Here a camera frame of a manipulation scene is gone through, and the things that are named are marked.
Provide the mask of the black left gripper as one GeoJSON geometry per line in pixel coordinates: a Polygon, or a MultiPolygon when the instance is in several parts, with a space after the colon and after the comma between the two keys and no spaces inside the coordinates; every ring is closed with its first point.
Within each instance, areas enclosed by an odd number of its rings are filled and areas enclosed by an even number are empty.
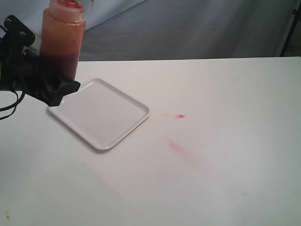
{"type": "Polygon", "coordinates": [[[21,91],[48,106],[59,106],[62,99],[80,88],[78,81],[51,78],[51,67],[31,50],[13,52],[0,48],[0,89],[21,91]]]}

